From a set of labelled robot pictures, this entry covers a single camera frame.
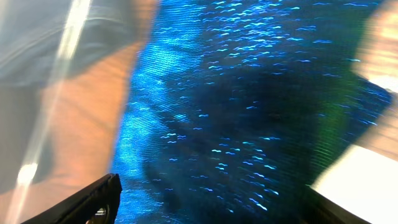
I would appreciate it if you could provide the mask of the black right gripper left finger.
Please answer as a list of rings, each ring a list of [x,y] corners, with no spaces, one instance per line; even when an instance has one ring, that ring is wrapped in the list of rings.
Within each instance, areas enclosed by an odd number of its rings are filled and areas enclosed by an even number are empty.
[[[121,199],[118,174],[106,174],[21,224],[114,224]]]

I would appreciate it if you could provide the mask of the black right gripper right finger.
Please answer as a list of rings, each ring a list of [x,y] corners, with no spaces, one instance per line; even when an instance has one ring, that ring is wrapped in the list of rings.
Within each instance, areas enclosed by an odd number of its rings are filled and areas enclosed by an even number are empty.
[[[327,199],[311,187],[307,189],[307,199],[303,210],[303,223],[370,224]]]

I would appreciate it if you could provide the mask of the sparkly blue garment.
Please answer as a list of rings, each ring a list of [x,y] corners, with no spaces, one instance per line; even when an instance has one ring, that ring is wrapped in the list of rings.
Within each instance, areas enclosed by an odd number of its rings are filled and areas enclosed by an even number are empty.
[[[352,69],[381,5],[161,1],[116,145],[116,222],[299,223],[391,103]]]

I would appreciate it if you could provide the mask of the clear plastic storage bin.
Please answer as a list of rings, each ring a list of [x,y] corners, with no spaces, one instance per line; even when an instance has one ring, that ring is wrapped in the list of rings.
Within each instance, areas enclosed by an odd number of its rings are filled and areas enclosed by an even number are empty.
[[[1,1],[1,192],[14,188],[52,74],[70,0]],[[93,0],[67,78],[136,38],[130,0]]]

